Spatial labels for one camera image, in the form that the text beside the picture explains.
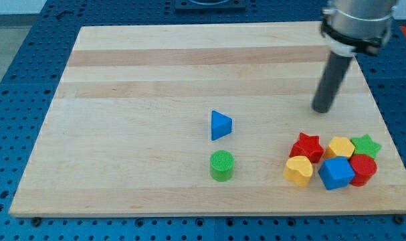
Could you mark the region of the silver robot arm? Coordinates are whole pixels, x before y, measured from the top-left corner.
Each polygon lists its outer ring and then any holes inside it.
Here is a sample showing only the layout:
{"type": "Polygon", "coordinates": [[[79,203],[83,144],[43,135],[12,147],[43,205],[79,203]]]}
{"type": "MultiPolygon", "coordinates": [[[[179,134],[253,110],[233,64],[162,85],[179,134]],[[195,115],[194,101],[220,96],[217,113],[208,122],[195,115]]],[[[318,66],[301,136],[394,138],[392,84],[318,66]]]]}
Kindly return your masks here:
{"type": "Polygon", "coordinates": [[[320,33],[335,54],[376,56],[391,37],[398,0],[330,0],[321,10],[320,33]]]}

